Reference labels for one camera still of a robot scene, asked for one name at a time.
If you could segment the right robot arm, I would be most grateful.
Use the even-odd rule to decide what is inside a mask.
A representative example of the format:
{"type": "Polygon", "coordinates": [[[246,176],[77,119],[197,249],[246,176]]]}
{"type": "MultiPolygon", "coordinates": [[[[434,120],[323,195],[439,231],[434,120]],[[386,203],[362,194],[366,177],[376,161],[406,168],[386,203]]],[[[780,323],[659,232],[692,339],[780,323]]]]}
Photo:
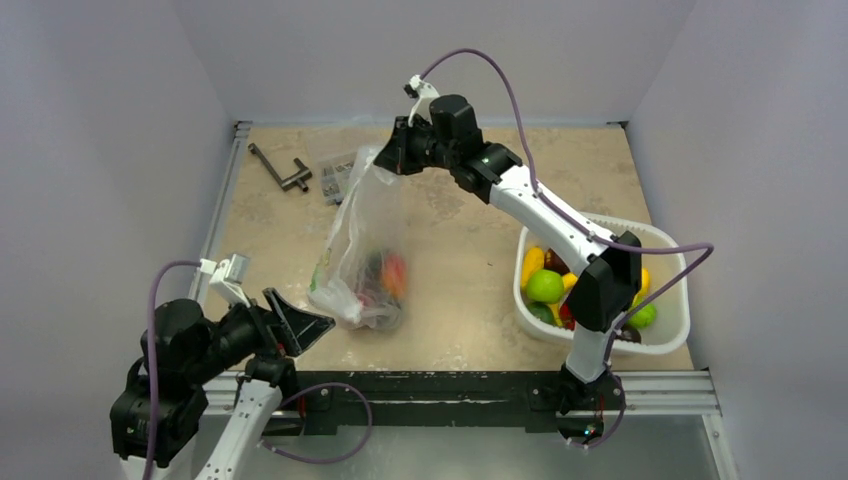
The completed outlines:
{"type": "Polygon", "coordinates": [[[447,170],[462,190],[519,221],[572,269],[577,282],[565,303],[576,326],[561,392],[573,406],[588,405],[608,370],[613,325],[641,288],[639,238],[596,225],[535,182],[528,162],[485,140],[463,96],[439,96],[428,110],[395,118],[375,165],[399,175],[447,170]]]}

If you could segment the clear plastic bag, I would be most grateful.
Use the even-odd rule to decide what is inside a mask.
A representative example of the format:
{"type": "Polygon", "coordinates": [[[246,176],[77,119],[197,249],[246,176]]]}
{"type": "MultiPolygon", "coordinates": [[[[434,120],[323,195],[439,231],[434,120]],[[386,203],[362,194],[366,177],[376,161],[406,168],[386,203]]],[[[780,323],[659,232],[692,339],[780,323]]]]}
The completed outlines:
{"type": "Polygon", "coordinates": [[[373,165],[379,152],[377,146],[359,149],[345,197],[307,291],[315,307],[349,329],[389,330],[397,327],[403,317],[405,297],[402,300],[393,298],[382,285],[369,290],[383,291],[384,306],[362,314],[355,293],[367,289],[361,283],[361,271],[373,251],[384,250],[384,257],[388,254],[403,257],[407,265],[408,290],[403,179],[373,165]]]}

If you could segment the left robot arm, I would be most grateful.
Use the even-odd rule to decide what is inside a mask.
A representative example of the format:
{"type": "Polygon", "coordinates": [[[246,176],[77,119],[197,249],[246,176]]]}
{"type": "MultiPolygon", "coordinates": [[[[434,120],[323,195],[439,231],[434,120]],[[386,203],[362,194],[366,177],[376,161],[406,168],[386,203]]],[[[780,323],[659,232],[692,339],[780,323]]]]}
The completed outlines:
{"type": "Polygon", "coordinates": [[[167,467],[197,434],[209,402],[205,385],[245,362],[247,380],[260,380],[259,395],[272,408],[297,399],[294,360],[335,327],[333,318],[299,309],[274,288],[263,291],[268,305],[232,306],[218,322],[200,304],[182,298],[154,310],[157,372],[148,372],[148,353],[127,374],[124,391],[110,409],[112,445],[123,460],[145,459],[148,444],[157,467],[167,467]]]}

